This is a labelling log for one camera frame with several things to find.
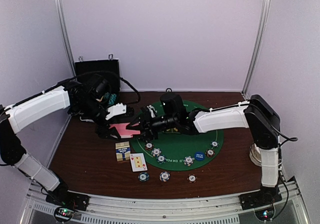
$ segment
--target white wall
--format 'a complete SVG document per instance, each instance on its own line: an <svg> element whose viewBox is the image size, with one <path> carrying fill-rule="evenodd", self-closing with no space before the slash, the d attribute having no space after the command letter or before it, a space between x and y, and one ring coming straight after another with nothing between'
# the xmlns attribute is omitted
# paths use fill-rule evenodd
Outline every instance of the white wall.
<svg viewBox="0 0 320 224"><path fill-rule="evenodd" d="M74 59L113 53L122 76L140 91L242 90L262 6L262 0L62 3Z"/></svg>
<svg viewBox="0 0 320 224"><path fill-rule="evenodd" d="M70 76L54 0L0 0L0 104L13 104ZM66 118L65 111L53 113L18 137L47 164ZM30 183L10 166L0 167L0 177L0 224L14 224Z"/></svg>
<svg viewBox="0 0 320 224"><path fill-rule="evenodd" d="M320 220L320 0L272 0L249 94L262 95L299 137L283 147L314 223Z"/></svg>

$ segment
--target poker chip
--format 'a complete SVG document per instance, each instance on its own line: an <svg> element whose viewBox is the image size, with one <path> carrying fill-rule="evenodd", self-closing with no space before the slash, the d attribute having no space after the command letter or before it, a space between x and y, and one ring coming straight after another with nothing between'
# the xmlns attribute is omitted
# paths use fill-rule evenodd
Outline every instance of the poker chip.
<svg viewBox="0 0 320 224"><path fill-rule="evenodd" d="M216 141L213 141L213 142L211 142L211 147L217 148L217 147L219 147L219 143Z"/></svg>
<svg viewBox="0 0 320 224"><path fill-rule="evenodd" d="M164 155L158 155L157 158L156 158L156 161L159 163L159 164L163 164L166 162L166 157Z"/></svg>
<svg viewBox="0 0 320 224"><path fill-rule="evenodd" d="M138 175L138 179L140 182L146 182L149 180L149 174L147 172L141 172L139 175Z"/></svg>
<svg viewBox="0 0 320 224"><path fill-rule="evenodd" d="M192 159L191 156L186 156L186 157L184 158L184 164L185 164L187 167L190 167L193 163L194 163L194 160Z"/></svg>
<svg viewBox="0 0 320 224"><path fill-rule="evenodd" d="M187 178L188 182L195 183L197 181L197 177L193 174L190 174Z"/></svg>
<svg viewBox="0 0 320 224"><path fill-rule="evenodd" d="M148 142L147 144L145 144L144 148L147 151L151 151L154 148L154 145L151 142Z"/></svg>
<svg viewBox="0 0 320 224"><path fill-rule="evenodd" d="M161 150L159 148L154 148L152 151L151 151L151 155L154 156L154 157L157 157L161 154Z"/></svg>
<svg viewBox="0 0 320 224"><path fill-rule="evenodd" d="M160 178L160 181L167 182L170 179L170 173L167 171L163 171L160 173L159 178Z"/></svg>
<svg viewBox="0 0 320 224"><path fill-rule="evenodd" d="M208 149L208 150L206 150L205 155L206 155L208 158L212 158L212 157L215 155L215 151L214 151L214 150L211 150L211 149Z"/></svg>
<svg viewBox="0 0 320 224"><path fill-rule="evenodd" d="M197 151L194 154L194 159L196 159L197 161L203 161L205 159L205 154L201 151Z"/></svg>

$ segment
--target metal pole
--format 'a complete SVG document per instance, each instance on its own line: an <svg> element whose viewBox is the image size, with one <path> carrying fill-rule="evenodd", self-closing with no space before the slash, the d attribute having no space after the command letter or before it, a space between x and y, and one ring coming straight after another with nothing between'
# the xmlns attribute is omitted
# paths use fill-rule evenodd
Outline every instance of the metal pole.
<svg viewBox="0 0 320 224"><path fill-rule="evenodd" d="M75 62L74 62L74 58L72 55L71 45L70 45L70 41L69 41L69 37L68 37L67 26L66 26L66 21L65 21L65 16L64 16L64 9L62 6L62 0L54 0L54 2L55 2L56 10L58 12L60 28L61 28L63 43L64 43L64 49L66 52L66 56L67 56L72 74L75 76L76 75Z"/></svg>
<svg viewBox="0 0 320 224"><path fill-rule="evenodd" d="M248 94L248 88L249 88L249 85L250 85L250 82L251 82L257 61L258 61L258 56L259 56L259 52L260 52L260 48L261 48L261 44L262 44L263 34L265 32L267 19L268 19L268 15L269 15L270 3L271 3L271 0L263 0L262 1L259 28L258 28L258 32L256 35L256 40L255 40L255 44L254 44L254 49L253 49L253 53L252 53L252 57L251 57L249 70L248 70L248 73L247 73L247 76L246 76L246 79L244 82L244 86L242 89L242 94L246 98L247 98L247 94Z"/></svg>

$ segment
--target blue chip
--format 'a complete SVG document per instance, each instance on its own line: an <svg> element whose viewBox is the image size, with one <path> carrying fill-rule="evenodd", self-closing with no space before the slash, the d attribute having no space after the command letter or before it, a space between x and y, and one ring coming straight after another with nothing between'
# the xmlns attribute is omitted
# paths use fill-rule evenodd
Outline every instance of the blue chip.
<svg viewBox="0 0 320 224"><path fill-rule="evenodd" d="M201 151L197 151L194 154L194 159L196 159L197 161L203 161L205 159L205 154Z"/></svg>

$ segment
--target green object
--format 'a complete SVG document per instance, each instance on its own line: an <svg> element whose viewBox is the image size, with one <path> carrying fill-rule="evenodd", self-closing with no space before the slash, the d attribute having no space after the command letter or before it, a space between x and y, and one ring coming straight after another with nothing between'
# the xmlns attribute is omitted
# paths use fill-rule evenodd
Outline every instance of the green object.
<svg viewBox="0 0 320 224"><path fill-rule="evenodd" d="M184 100L184 106L188 112L195 108L205 108L195 102ZM157 115L164 114L161 102L153 103L152 106L157 110ZM215 155L213 157L205 157L204 160L198 161L194 159L196 152L205 153L208 149L213 149L212 142L218 142L218 147L214 148ZM214 130L199 135L184 135L177 132L177 130L170 129L165 133L159 133L159 138L153 140L154 148L159 148L161 154L165 155L166 162L159 164L157 157L151 155L151 150L145 149L145 142L139 139L133 139L130 141L132 148L137 153L143 153L145 161L152 166L168 170L168 171L188 171L196 168L200 168L207 163L211 162L220 152L224 142L224 131ZM190 166L184 164L185 157L191 156L194 162Z"/></svg>

